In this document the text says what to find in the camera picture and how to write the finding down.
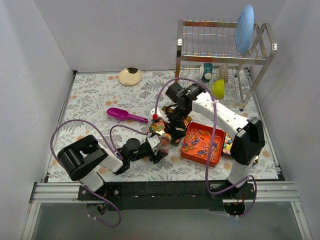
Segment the dark tin pastel star candies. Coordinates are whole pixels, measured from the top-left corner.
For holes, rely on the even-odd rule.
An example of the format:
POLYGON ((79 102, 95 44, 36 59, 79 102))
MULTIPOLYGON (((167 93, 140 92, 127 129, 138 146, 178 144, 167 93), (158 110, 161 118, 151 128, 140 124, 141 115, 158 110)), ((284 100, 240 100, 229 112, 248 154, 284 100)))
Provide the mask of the dark tin pastel star candies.
POLYGON ((225 134, 225 139, 224 139, 224 142, 223 142, 223 147, 222 147, 222 153, 221 155, 226 158, 226 159, 229 159, 229 160, 232 160, 232 156, 231 156, 231 147, 233 145, 233 140, 232 138, 226 133, 225 134))

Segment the orange tin of lollipops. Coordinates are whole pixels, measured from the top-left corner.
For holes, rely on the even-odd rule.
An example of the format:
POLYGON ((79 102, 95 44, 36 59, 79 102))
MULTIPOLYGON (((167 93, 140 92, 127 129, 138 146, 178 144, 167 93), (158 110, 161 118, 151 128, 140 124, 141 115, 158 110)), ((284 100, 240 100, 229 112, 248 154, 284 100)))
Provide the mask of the orange tin of lollipops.
MULTIPOLYGON (((213 128, 210 126, 191 122, 181 147, 180 156, 184 159, 206 165, 209 156, 212 131, 213 128)), ((225 136, 226 133, 223 130, 215 130, 209 163, 210 167, 215 167, 220 161, 225 136)))

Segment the purple plastic scoop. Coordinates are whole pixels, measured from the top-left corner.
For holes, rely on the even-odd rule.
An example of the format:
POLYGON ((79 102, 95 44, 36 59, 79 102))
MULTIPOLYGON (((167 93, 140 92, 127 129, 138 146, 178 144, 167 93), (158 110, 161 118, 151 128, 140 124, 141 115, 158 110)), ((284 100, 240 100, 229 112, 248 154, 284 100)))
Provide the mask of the purple plastic scoop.
POLYGON ((148 123, 148 119, 145 117, 141 117, 141 116, 137 116, 134 114, 130 114, 128 111, 124 110, 124 109, 120 109, 117 107, 111 107, 109 108, 106 113, 111 116, 114 117, 118 120, 121 121, 125 121, 125 120, 133 120, 133 121, 137 121, 140 123, 148 123))

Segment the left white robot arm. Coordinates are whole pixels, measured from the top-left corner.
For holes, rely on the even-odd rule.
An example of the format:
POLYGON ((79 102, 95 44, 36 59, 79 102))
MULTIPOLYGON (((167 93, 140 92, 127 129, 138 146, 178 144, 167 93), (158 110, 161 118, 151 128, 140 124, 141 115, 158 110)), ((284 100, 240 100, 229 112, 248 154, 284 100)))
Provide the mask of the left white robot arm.
POLYGON ((102 148, 93 135, 88 135, 60 150, 57 159, 72 181, 81 182, 95 200, 101 200, 107 195, 107 191, 105 181, 95 170, 97 166, 120 175, 130 168, 132 162, 143 158, 157 164, 168 155, 161 146, 160 137, 152 133, 147 135, 143 143, 130 138, 117 149, 122 156, 119 159, 118 153, 102 148))

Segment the clear glass jar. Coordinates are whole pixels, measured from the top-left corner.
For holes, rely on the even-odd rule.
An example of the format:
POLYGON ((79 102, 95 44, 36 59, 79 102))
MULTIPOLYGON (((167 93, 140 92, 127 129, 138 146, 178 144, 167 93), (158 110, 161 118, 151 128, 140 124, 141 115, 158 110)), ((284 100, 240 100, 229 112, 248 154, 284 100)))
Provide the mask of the clear glass jar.
POLYGON ((170 150, 171 140, 165 135, 159 136, 159 140, 160 140, 160 144, 158 146, 158 149, 162 153, 166 153, 168 155, 170 150))

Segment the dark tin translucent star candies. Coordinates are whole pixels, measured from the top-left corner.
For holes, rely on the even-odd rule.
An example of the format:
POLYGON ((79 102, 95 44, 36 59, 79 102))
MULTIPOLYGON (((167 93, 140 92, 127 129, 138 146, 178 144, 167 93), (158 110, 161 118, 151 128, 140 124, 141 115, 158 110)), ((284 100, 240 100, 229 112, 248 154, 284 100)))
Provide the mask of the dark tin translucent star candies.
MULTIPOLYGON (((168 114, 168 113, 172 113, 173 110, 175 109, 175 107, 176 107, 176 104, 173 104, 173 105, 169 105, 169 106, 164 106, 161 108, 161 110, 165 111, 165 113, 168 114)), ((186 126, 186 133, 185 133, 185 136, 186 136, 187 129, 188 129, 190 123, 192 122, 192 118, 190 116, 187 116, 183 121, 186 126)), ((175 146, 175 147, 177 147, 180 144, 181 140, 185 137, 184 136, 180 139, 172 139, 171 135, 165 132, 165 124, 164 124, 163 120, 159 120, 157 122, 152 122, 149 127, 149 130, 156 135, 167 136, 170 139, 171 145, 175 146)))

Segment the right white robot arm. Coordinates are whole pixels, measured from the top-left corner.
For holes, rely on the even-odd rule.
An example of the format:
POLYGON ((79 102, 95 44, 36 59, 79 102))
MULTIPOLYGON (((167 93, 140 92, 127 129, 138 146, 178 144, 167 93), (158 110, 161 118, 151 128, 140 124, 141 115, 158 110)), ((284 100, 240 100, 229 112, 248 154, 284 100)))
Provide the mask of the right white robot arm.
POLYGON ((185 136, 185 118, 194 111, 213 122, 213 126, 224 130, 232 139, 230 155, 233 159, 231 171, 226 179, 225 188, 207 191, 212 196, 227 192, 237 199, 245 192, 244 185, 252 177, 250 170, 254 159, 265 146, 263 123, 257 117, 248 119, 241 116, 214 99, 213 94, 203 85, 193 82, 187 88, 177 82, 166 83, 165 94, 176 107, 165 114, 165 130, 172 140, 185 136))

